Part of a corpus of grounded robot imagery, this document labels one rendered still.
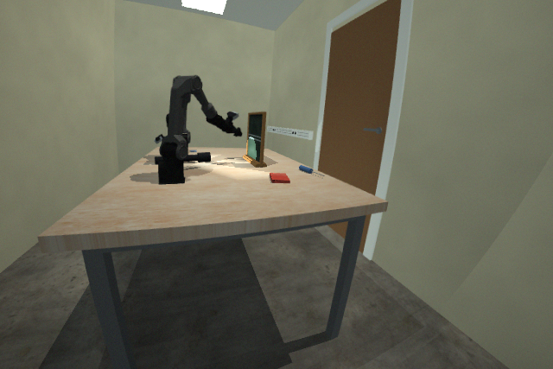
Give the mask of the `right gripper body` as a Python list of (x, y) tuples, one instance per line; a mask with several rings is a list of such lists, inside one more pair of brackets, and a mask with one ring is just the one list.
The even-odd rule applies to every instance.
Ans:
[(240, 133), (240, 130), (238, 130), (238, 129), (233, 125), (233, 123), (230, 124), (230, 123), (228, 122), (228, 124), (229, 124), (229, 125), (228, 125), (228, 128), (227, 128), (226, 130), (224, 130), (224, 132), (226, 132), (226, 133), (238, 133), (238, 134)]

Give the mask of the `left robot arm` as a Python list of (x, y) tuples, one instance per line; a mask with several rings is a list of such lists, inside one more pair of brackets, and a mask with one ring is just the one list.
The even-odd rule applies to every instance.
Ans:
[[(185, 98), (185, 109), (184, 109), (184, 124), (183, 124), (183, 132), (184, 133), (187, 133), (187, 134), (182, 134), (182, 136), (185, 138), (185, 140), (187, 141), (187, 146), (189, 144), (189, 138), (191, 140), (191, 137), (190, 137), (190, 131), (186, 129), (186, 124), (187, 124), (187, 115), (186, 115), (186, 112), (187, 112), (187, 106), (188, 106), (188, 103), (190, 103), (190, 100), (191, 100), (191, 93), (189, 93), (186, 98)], [(166, 122), (167, 122), (167, 127), (168, 127), (168, 116), (169, 114), (167, 114), (166, 116)], [(182, 133), (183, 133), (182, 132)], [(156, 144), (160, 143), (162, 141), (162, 139), (164, 138), (163, 135), (160, 135), (159, 137), (156, 137), (156, 139), (154, 140)]]

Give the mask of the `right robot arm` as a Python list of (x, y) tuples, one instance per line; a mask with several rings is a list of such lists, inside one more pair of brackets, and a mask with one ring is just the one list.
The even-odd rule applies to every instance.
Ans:
[(209, 124), (226, 130), (228, 122), (231, 123), (232, 120), (238, 118), (238, 113), (235, 111), (229, 111), (226, 120), (218, 115), (213, 104), (207, 101), (198, 75), (176, 76), (173, 78), (173, 83), (170, 93), (168, 135), (162, 139), (159, 149), (163, 159), (158, 163), (159, 184), (185, 183), (183, 160), (188, 155), (188, 147), (182, 132), (185, 98), (189, 93), (193, 94), (202, 105), (201, 110), (206, 115)]

